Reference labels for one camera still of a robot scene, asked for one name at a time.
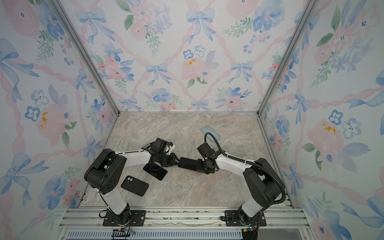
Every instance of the floral wallpaper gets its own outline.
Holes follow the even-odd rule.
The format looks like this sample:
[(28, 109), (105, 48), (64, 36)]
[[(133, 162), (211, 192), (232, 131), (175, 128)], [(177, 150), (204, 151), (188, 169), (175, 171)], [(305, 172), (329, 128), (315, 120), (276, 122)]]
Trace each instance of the floral wallpaper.
[(317, 240), (384, 239), (383, 9), (320, 0), (262, 112)]
[(256, 111), (307, 0), (61, 3), (121, 111)]
[(0, 239), (51, 239), (116, 115), (47, 2), (0, 13)]

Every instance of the black smartphone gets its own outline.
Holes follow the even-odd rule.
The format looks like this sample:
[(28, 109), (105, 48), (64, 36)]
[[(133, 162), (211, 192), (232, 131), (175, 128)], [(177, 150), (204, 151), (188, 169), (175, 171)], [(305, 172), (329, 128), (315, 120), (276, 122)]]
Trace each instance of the black smartphone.
[(180, 168), (197, 172), (197, 160), (182, 157), (177, 165)]
[(143, 168), (144, 171), (149, 173), (150, 175), (154, 176), (158, 180), (163, 180), (165, 175), (167, 174), (167, 170), (164, 168), (160, 167), (159, 165), (152, 163), (152, 164), (146, 164)]
[(132, 176), (127, 176), (121, 187), (142, 197), (147, 191), (149, 184)]

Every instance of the smartphone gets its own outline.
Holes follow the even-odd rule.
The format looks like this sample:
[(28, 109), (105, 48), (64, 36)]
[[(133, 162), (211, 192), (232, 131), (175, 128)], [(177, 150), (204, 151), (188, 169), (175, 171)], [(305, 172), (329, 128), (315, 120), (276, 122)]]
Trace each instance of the smartphone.
[(197, 172), (197, 160), (182, 157), (177, 165), (180, 168)]
[[(218, 134), (215, 132), (215, 130), (213, 130), (209, 125), (204, 126), (204, 127), (201, 129), (201, 131), (202, 131), (204, 134), (206, 134), (207, 132), (212, 133), (212, 134), (215, 136), (216, 140), (219, 140), (219, 139), (221, 138), (220, 135), (218, 135)], [(208, 137), (212, 142), (215, 142), (211, 135), (207, 135), (207, 137)]]
[(127, 176), (121, 184), (121, 187), (142, 197), (147, 191), (149, 184), (135, 177)]
[(163, 178), (168, 172), (167, 170), (165, 170), (164, 168), (160, 167), (155, 163), (146, 164), (143, 170), (149, 173), (150, 175), (154, 176), (155, 178), (157, 178), (159, 181), (163, 180)]

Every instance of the vent grille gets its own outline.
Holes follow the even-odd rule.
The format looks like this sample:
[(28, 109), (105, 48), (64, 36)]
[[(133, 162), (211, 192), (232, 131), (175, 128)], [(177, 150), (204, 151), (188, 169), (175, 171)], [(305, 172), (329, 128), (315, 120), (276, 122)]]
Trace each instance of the vent grille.
[[(111, 229), (71, 229), (66, 239), (125, 239)], [(137, 229), (129, 239), (243, 239), (240, 229)]]

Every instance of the beige marble surface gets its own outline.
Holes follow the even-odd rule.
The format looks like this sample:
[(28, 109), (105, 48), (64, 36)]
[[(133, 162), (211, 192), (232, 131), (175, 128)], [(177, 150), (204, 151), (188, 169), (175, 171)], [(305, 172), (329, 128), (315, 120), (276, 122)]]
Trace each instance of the beige marble surface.
[[(178, 158), (201, 158), (197, 147), (204, 142), (200, 131), (211, 126), (220, 136), (222, 149), (246, 159), (267, 156), (266, 146), (256, 120), (256, 113), (121, 113), (112, 130), (107, 148), (131, 151), (141, 148), (157, 137), (175, 144)], [(213, 142), (207, 140), (217, 150)], [(177, 166), (166, 168), (168, 174), (162, 181), (155, 179), (142, 168), (144, 165), (123, 170), (118, 187), (130, 206), (224, 206), (239, 207), (251, 195), (241, 176), (219, 170), (214, 174), (201, 174)], [(133, 176), (149, 183), (143, 197), (121, 189), (126, 176)], [(81, 206), (105, 206), (97, 191), (88, 187)]]

